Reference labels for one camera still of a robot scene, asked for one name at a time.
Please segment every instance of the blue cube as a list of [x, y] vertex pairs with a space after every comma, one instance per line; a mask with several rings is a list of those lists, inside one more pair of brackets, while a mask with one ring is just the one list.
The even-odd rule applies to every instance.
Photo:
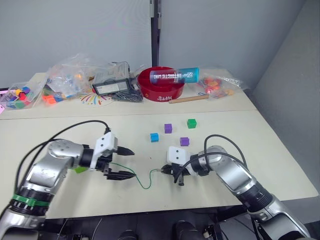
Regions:
[[151, 142], [159, 142], [159, 134], [158, 133], [150, 133]]

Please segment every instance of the red bowl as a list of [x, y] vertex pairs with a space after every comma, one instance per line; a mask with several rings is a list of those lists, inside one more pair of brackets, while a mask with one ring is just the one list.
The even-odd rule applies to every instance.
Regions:
[[181, 96], [184, 83], [168, 83], [156, 86], [150, 82], [150, 72], [155, 70], [173, 69], [167, 66], [154, 66], [142, 71], [138, 76], [141, 92], [146, 99], [155, 102], [168, 102]]

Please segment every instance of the purple cube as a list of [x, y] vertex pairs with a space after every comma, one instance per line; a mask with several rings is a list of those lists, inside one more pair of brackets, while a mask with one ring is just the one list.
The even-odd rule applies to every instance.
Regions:
[[172, 134], [172, 124], [171, 123], [164, 125], [164, 133], [165, 134]]
[[180, 146], [189, 146], [189, 144], [188, 137], [180, 137]]

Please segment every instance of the wooden stick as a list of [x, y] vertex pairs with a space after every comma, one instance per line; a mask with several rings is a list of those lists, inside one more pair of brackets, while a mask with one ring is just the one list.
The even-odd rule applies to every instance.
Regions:
[[169, 103], [170, 104], [177, 104], [177, 103], [195, 101], [195, 100], [200, 100], [200, 99], [208, 99], [208, 98], [209, 98], [208, 94], [201, 95], [201, 96], [189, 96], [189, 97], [170, 100]]

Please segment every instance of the black cable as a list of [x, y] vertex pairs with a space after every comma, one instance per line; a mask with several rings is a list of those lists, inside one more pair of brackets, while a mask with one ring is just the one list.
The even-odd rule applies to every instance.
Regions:
[[215, 151], [215, 152], [207, 152], [207, 153], [204, 153], [204, 154], [201, 154], [201, 155], [198, 155], [192, 159], [190, 159], [189, 161], [187, 161], [181, 168], [180, 170], [176, 173], [175, 177], [174, 177], [174, 183], [176, 183], [178, 181], [178, 178], [179, 176], [181, 175], [181, 173], [186, 169], [186, 166], [188, 166], [191, 162], [195, 161], [195, 160], [198, 160], [202, 157], [205, 157], [205, 156], [209, 156], [209, 155], [223, 155], [223, 156], [227, 156], [237, 162], [239, 162], [240, 164], [243, 164], [238, 158], [236, 158], [235, 156], [232, 156], [228, 153], [225, 153], [225, 152], [220, 152], [220, 151]]
[[229, 240], [228, 236], [225, 234], [225, 232], [221, 229], [221, 232], [223, 233], [226, 240]]
[[53, 135], [48, 141], [46, 141], [45, 143], [43, 143], [42, 147], [38, 150], [38, 152], [34, 155], [32, 161], [30, 162], [26, 172], [24, 173], [24, 176], [22, 178], [22, 181], [21, 181], [21, 184], [20, 184], [20, 188], [22, 187], [22, 184], [23, 182], [27, 179], [27, 176], [28, 176], [28, 173], [32, 167], [32, 165], [34, 164], [35, 160], [37, 159], [38, 155], [40, 154], [40, 152], [46, 147], [46, 145], [51, 142], [55, 137], [57, 137], [58, 135], [62, 134], [63, 132], [71, 129], [71, 128], [74, 128], [78, 125], [82, 125], [82, 124], [87, 124], [87, 123], [101, 123], [103, 125], [105, 125], [105, 131], [104, 131], [104, 134], [110, 132], [110, 128], [109, 126], [104, 122], [104, 121], [101, 121], [101, 120], [88, 120], [88, 121], [82, 121], [82, 122], [78, 122], [76, 124], [73, 124], [71, 126], [68, 126], [66, 127], [65, 129], [59, 131], [58, 133], [56, 133], [55, 135]]
[[[241, 158], [242, 158], [242, 161], [243, 161], [243, 165], [245, 166], [246, 169], [248, 169], [245, 155], [242, 153], [242, 151], [241, 151], [241, 149], [238, 147], [238, 145], [237, 145], [235, 142], [233, 142], [231, 139], [227, 138], [226, 136], [219, 135], [219, 134], [212, 134], [212, 135], [207, 136], [207, 137], [205, 138], [205, 140], [204, 140], [204, 153], [205, 153], [205, 154], [207, 153], [207, 141], [208, 141], [208, 139], [213, 138], [213, 137], [222, 138], [222, 139], [227, 140], [229, 143], [231, 143], [231, 144], [238, 150], [238, 152], [240, 153]], [[204, 158], [205, 158], [205, 163], [206, 163], [207, 171], [210, 172], [210, 164], [209, 164], [208, 157], [205, 156]]]
[[254, 219], [252, 217], [251, 217], [251, 223], [252, 223], [252, 227], [253, 227], [253, 231], [254, 231], [256, 240], [260, 240], [260, 237], [259, 237], [259, 234], [258, 234], [258, 230], [257, 230], [257, 227], [256, 227], [256, 223], [255, 223], [255, 221], [254, 221]]
[[250, 228], [248, 227], [247, 225], [245, 225], [242, 221], [236, 219], [236, 218], [233, 218], [234, 220], [236, 220], [238, 223], [240, 223], [241, 225], [243, 225], [244, 227], [246, 227], [247, 229], [250, 230], [250, 232], [252, 232], [253, 234], [255, 234], [255, 232]]
[[22, 168], [22, 165], [24, 164], [25, 160], [27, 159], [27, 157], [34, 151], [36, 150], [38, 147], [42, 146], [43, 144], [47, 143], [48, 141], [44, 141], [40, 144], [38, 144], [37, 146], [35, 146], [34, 148], [32, 148], [24, 157], [23, 159], [21, 160], [19, 166], [18, 166], [18, 169], [16, 170], [16, 174], [15, 174], [15, 181], [14, 181], [14, 193], [17, 193], [17, 190], [18, 190], [18, 185], [19, 185], [19, 176], [20, 176], [20, 171], [21, 171], [21, 168]]

